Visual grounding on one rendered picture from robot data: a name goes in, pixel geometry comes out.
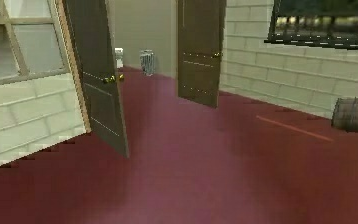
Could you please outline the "black framed window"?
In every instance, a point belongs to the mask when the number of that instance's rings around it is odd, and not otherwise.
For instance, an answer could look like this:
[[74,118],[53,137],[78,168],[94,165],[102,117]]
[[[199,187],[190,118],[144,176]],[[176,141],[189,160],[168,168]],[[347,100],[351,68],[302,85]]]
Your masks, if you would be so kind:
[[358,0],[274,0],[264,42],[358,50]]

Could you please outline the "white toilet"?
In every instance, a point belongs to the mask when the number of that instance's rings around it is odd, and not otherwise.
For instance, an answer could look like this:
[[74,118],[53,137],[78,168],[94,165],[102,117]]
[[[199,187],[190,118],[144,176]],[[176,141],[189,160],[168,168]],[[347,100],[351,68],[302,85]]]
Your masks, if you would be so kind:
[[123,49],[116,48],[115,49],[115,57],[116,57],[116,65],[118,68],[122,68],[124,66],[123,63]]

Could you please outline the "brown wooden barrel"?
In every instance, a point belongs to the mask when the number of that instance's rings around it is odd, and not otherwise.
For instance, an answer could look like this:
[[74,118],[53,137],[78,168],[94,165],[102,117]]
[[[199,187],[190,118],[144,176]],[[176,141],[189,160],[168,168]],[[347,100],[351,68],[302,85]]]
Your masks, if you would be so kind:
[[358,98],[338,98],[332,118],[331,127],[346,132],[358,133]]

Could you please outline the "beige framed window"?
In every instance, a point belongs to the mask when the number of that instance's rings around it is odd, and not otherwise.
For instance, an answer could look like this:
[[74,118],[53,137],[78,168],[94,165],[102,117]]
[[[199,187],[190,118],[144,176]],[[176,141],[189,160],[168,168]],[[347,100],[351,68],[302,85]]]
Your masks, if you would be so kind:
[[0,0],[0,85],[69,71],[58,0]]

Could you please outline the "dark brown room door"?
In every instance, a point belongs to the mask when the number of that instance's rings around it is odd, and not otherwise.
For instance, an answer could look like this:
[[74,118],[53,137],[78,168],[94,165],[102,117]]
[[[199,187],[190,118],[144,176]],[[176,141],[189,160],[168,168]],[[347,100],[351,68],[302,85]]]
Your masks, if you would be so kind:
[[177,95],[218,105],[226,0],[178,0]]
[[91,130],[124,157],[129,147],[106,0],[62,0]]

